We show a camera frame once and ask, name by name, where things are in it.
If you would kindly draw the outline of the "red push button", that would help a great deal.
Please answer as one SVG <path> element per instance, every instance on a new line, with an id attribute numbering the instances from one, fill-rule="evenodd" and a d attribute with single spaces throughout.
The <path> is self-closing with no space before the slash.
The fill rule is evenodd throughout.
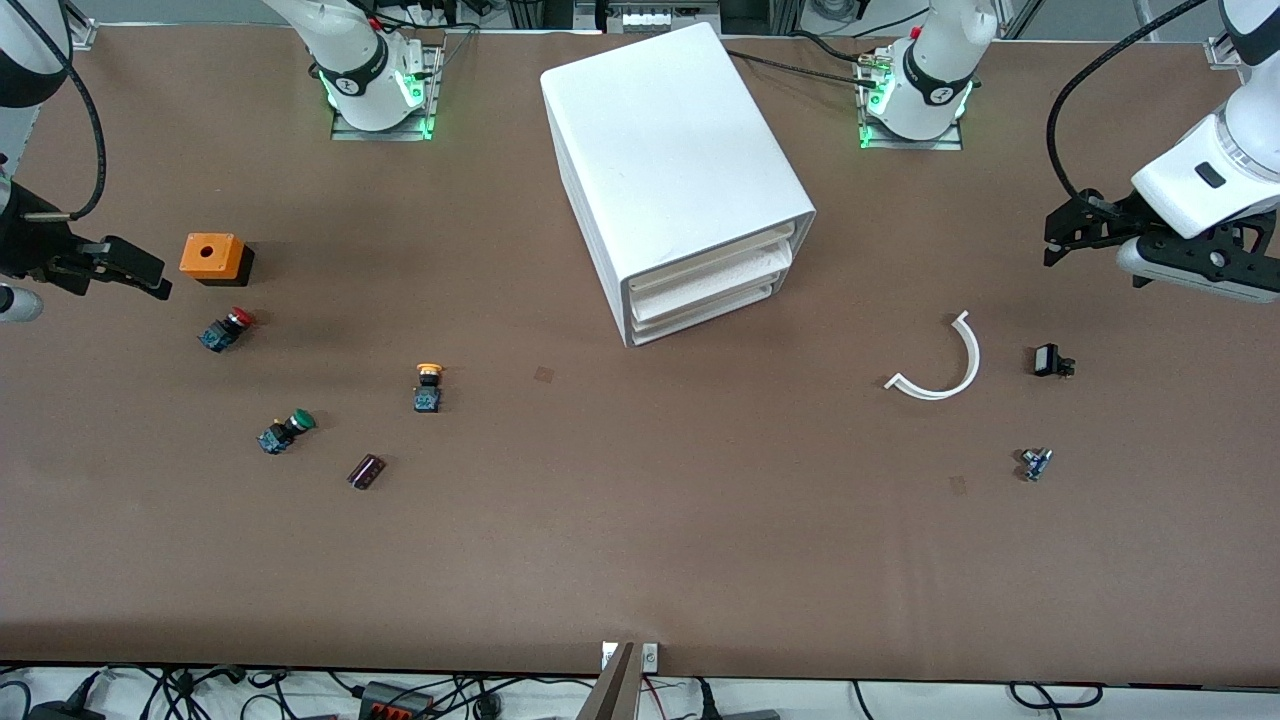
<path id="1" fill-rule="evenodd" d="M 225 316 L 215 319 L 201 332 L 198 342 L 206 350 L 220 354 L 234 345 L 244 332 L 253 327 L 255 322 L 253 314 L 233 306 Z"/>

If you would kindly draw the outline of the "green push button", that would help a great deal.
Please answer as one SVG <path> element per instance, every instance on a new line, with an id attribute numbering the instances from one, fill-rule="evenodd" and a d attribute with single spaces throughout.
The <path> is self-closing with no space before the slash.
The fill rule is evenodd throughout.
<path id="1" fill-rule="evenodd" d="M 311 413 L 296 409 L 285 419 L 273 421 L 259 437 L 259 447 L 269 455 L 284 454 L 301 436 L 315 429 L 317 423 Z"/>

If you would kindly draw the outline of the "orange box with hole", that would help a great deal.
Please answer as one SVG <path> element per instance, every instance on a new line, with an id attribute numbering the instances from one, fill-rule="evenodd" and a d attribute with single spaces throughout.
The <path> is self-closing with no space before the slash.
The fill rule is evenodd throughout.
<path id="1" fill-rule="evenodd" d="M 255 251 L 232 233 L 189 233 L 179 269 L 209 287 L 246 287 L 253 269 Z"/>

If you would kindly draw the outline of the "white curved plastic piece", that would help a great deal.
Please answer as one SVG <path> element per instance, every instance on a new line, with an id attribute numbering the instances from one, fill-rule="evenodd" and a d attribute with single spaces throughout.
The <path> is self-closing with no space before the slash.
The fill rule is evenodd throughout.
<path id="1" fill-rule="evenodd" d="M 980 370 L 982 350 L 977 333 L 970 325 L 969 316 L 970 313 L 968 310 L 963 310 L 951 322 L 952 329 L 957 333 L 957 337 L 966 350 L 966 365 L 959 383 L 947 389 L 928 389 L 918 386 L 902 373 L 896 373 L 882 384 L 882 388 L 897 391 L 909 398 L 938 402 L 952 398 L 972 387 Z"/>

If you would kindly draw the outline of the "black power strip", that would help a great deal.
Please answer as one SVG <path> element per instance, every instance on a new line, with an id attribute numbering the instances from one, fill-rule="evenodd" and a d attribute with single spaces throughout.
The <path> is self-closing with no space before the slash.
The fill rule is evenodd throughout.
<path id="1" fill-rule="evenodd" d="M 362 687 L 357 720 L 428 720 L 434 705 L 422 691 L 370 682 Z"/>

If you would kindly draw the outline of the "brown table mat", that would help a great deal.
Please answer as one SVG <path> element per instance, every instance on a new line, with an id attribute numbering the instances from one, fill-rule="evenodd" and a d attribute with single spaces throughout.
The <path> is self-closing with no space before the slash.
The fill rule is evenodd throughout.
<path id="1" fill-rule="evenodd" d="M 540 87 L 625 44 L 472 36 L 435 138 L 383 143 L 330 138 L 289 29 L 104 29 L 79 228 L 174 290 L 40 286 L 0 325 L 0 661 L 595 673 L 648 641 L 669 675 L 1280 685 L 1280 302 L 1042 264 L 1044 117 L 1096 46 L 992 47 L 959 152 L 863 150 L 846 90 L 741 67 L 815 222 L 778 295 L 627 348 Z M 180 272 L 200 232 L 246 287 Z M 959 383 L 963 310 L 972 387 L 882 388 Z M 1046 343 L 1074 377 L 1032 374 Z"/>

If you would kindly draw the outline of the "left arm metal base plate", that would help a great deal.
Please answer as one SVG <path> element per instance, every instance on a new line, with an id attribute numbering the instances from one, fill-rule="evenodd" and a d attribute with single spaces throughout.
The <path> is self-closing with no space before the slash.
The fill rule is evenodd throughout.
<path id="1" fill-rule="evenodd" d="M 924 115 L 909 117 L 908 110 L 915 108 L 915 88 L 901 82 L 895 76 L 897 51 L 891 46 L 878 47 L 873 53 L 859 56 L 856 78 L 868 81 L 868 87 L 858 90 L 858 123 L 860 146 L 863 149 L 897 149 L 919 151 L 960 151 L 963 132 L 960 119 L 965 111 L 965 101 L 973 83 L 955 97 L 940 106 L 924 105 Z M 934 128 L 942 118 L 950 119 L 945 132 L 929 138 L 900 135 L 900 129 Z"/>

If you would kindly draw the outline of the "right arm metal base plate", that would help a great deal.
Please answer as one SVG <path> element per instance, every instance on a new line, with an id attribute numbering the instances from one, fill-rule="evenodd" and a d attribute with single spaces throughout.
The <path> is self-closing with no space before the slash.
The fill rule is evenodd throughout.
<path id="1" fill-rule="evenodd" d="M 366 70 L 319 79 L 332 109 L 332 137 L 367 141 L 429 141 L 434 136 L 444 47 L 416 38 L 388 44 Z"/>

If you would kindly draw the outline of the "white mounting bracket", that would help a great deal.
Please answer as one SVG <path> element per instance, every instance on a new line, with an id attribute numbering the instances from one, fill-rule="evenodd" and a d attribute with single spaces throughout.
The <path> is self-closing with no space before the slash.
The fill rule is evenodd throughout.
<path id="1" fill-rule="evenodd" d="M 603 673 L 614 653 L 618 651 L 620 643 L 617 642 L 603 642 L 602 643 L 602 660 L 600 671 Z M 657 675 L 659 671 L 659 644 L 655 642 L 646 642 L 639 646 L 639 650 L 634 652 L 634 657 L 640 662 L 641 671 L 646 675 Z"/>

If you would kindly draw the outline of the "brown angled post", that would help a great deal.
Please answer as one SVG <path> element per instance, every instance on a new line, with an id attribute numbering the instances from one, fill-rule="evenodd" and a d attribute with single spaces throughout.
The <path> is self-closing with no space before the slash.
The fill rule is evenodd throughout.
<path id="1" fill-rule="evenodd" d="M 575 720 L 637 720 L 643 644 L 618 643 Z"/>

